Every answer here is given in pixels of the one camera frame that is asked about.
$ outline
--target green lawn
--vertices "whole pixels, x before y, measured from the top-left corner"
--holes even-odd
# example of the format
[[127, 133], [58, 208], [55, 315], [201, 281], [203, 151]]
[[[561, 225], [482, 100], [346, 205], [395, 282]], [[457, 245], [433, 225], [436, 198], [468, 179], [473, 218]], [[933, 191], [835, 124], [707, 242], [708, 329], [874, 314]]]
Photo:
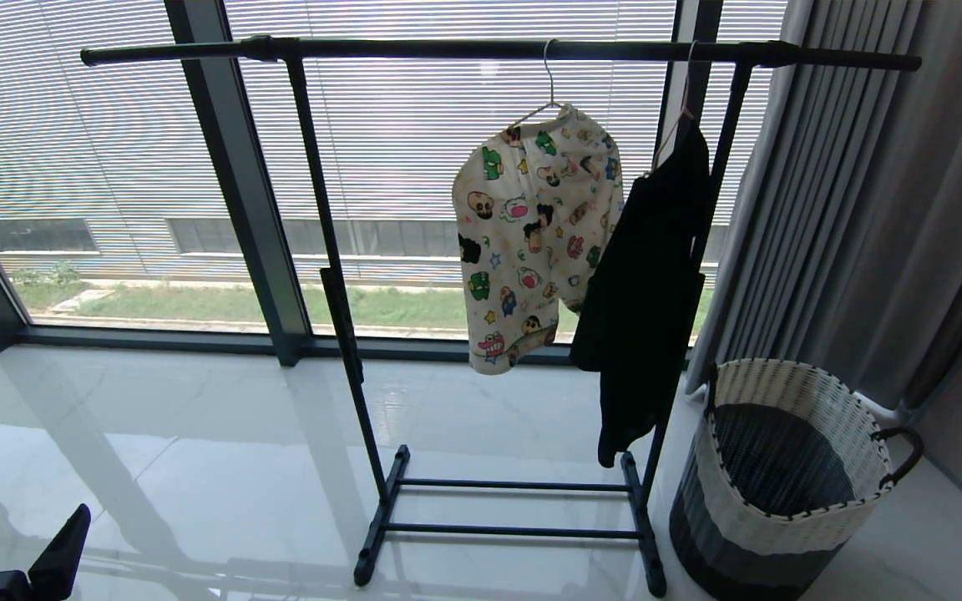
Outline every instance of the green lawn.
[[[321, 289], [306, 288], [306, 311], [314, 323], [332, 323]], [[393, 288], [363, 289], [348, 286], [352, 320], [358, 326], [466, 327], [466, 305], [461, 290], [440, 289], [403, 292]], [[705, 289], [697, 309], [694, 334], [699, 331], [711, 304], [711, 290]], [[118, 288], [110, 296], [80, 306], [80, 316], [114, 318], [177, 319], [195, 321], [262, 322], [255, 291], [235, 288]], [[573, 331], [577, 316], [559, 306], [561, 331]]]
[[28, 311], [46, 311], [50, 307], [68, 301], [69, 298], [84, 292], [90, 288], [82, 281], [73, 281], [69, 284], [50, 284], [50, 282], [39, 282], [39, 284], [15, 284], [14, 289], [20, 295], [24, 307]]

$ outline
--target building window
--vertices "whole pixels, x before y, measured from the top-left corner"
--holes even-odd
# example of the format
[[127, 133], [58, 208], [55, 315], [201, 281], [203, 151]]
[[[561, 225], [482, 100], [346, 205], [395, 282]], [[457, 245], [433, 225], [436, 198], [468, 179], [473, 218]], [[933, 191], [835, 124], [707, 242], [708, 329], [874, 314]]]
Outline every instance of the building window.
[[84, 220], [0, 220], [0, 252], [99, 252]]
[[[229, 220], [168, 220], [182, 254], [240, 254]], [[335, 223], [340, 255], [458, 256], [454, 221], [344, 220]], [[293, 255], [324, 255], [322, 225], [317, 220], [284, 220]]]

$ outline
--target basket rim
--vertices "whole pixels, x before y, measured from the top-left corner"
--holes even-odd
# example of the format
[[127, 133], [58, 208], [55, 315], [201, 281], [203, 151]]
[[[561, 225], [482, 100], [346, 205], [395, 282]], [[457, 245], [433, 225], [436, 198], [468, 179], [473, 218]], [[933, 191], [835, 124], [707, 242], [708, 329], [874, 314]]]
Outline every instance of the basket rim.
[[[806, 364], [806, 362], [801, 362], [801, 361], [787, 361], [787, 359], [743, 358], [743, 359], [734, 359], [734, 361], [723, 362], [721, 365], [717, 366], [716, 372], [721, 371], [721, 369], [724, 368], [724, 366], [731, 366], [736, 364], [752, 364], [752, 365], [782, 364], [786, 366], [797, 366], [797, 368], [802, 368], [802, 369], [810, 370], [813, 372], [822, 373], [825, 376], [829, 377], [829, 379], [836, 381], [836, 383], [839, 384], [841, 389], [843, 389], [843, 391], [845, 392], [845, 396], [847, 396], [850, 401], [855, 401], [856, 407], [858, 407], [858, 410], [861, 411], [864, 415], [867, 416], [867, 418], [870, 419], [871, 434], [881, 432], [882, 430], [881, 427], [878, 427], [878, 420], [874, 418], [874, 414], [871, 413], [870, 410], [867, 410], [866, 407], [863, 407], [863, 400], [858, 398], [858, 396], [854, 395], [851, 389], [848, 388], [848, 385], [845, 385], [844, 381], [841, 381], [839, 377], [836, 377], [833, 375], [833, 373], [820, 368], [820, 366]], [[759, 404], [759, 403], [741, 403], [741, 404]], [[778, 516], [778, 514], [775, 514], [775, 513], [768, 513], [767, 511], [763, 511], [759, 507], [756, 507], [755, 505], [752, 505], [752, 503], [746, 501], [744, 496], [741, 495], [740, 488], [737, 488], [737, 486], [734, 486], [733, 479], [732, 477], [730, 477], [730, 473], [726, 470], [726, 460], [722, 459], [722, 445], [719, 444], [719, 441], [718, 441], [718, 430], [717, 430], [717, 424], [715, 422], [714, 413], [712, 411], [705, 410], [705, 414], [703, 414], [703, 419], [706, 419], [707, 434], [709, 434], [709, 437], [707, 437], [707, 444], [710, 444], [711, 448], [714, 449], [715, 457], [717, 457], [718, 459], [718, 472], [719, 474], [722, 475], [722, 484], [725, 484], [726, 489], [733, 493], [733, 496], [736, 498], [738, 503], [740, 503], [748, 511], [751, 511], [751, 513], [755, 514], [757, 518], [762, 518], [762, 520], [767, 520], [767, 521], [775, 522], [778, 524], [787, 524], [790, 522], [801, 522], [801, 521], [813, 520], [813, 518], [820, 518], [821, 516], [833, 516], [834, 514], [850, 513], [851, 511], [858, 510], [867, 505], [873, 505], [874, 503], [877, 503], [879, 499], [881, 499], [886, 494], [889, 494], [890, 491], [893, 491], [894, 483], [886, 482], [885, 484], [883, 484], [882, 487], [878, 488], [878, 491], [875, 492], [875, 494], [872, 494], [863, 498], [859, 498], [859, 499], [854, 499], [854, 501], [833, 503], [833, 505], [828, 505], [826, 507], [820, 507], [818, 509], [804, 511], [804, 513], [793, 514], [793, 516]], [[889, 456], [889, 445], [887, 445], [886, 442], [882, 440], [872, 440], [872, 442], [874, 442], [875, 451], [878, 453], [878, 459], [881, 459], [882, 464], [886, 468], [886, 471], [892, 474], [893, 462]]]

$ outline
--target cartoon print shirt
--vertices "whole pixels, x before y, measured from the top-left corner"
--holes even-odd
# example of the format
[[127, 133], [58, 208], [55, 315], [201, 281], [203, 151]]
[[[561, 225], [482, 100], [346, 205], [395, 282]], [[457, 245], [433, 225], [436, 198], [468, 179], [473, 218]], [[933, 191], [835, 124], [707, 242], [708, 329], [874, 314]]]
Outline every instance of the cartoon print shirt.
[[452, 186], [470, 366], [504, 373], [577, 311], [622, 208], [614, 140], [566, 105], [476, 149]]

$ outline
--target gray curtain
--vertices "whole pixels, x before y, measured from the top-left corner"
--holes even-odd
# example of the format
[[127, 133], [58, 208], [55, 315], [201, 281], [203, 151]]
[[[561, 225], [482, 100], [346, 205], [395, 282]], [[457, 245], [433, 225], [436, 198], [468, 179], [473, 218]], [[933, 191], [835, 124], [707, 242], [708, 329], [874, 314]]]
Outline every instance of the gray curtain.
[[923, 67], [775, 73], [688, 387], [711, 361], [789, 358], [911, 410], [962, 350], [962, 3], [790, 3], [785, 24]]

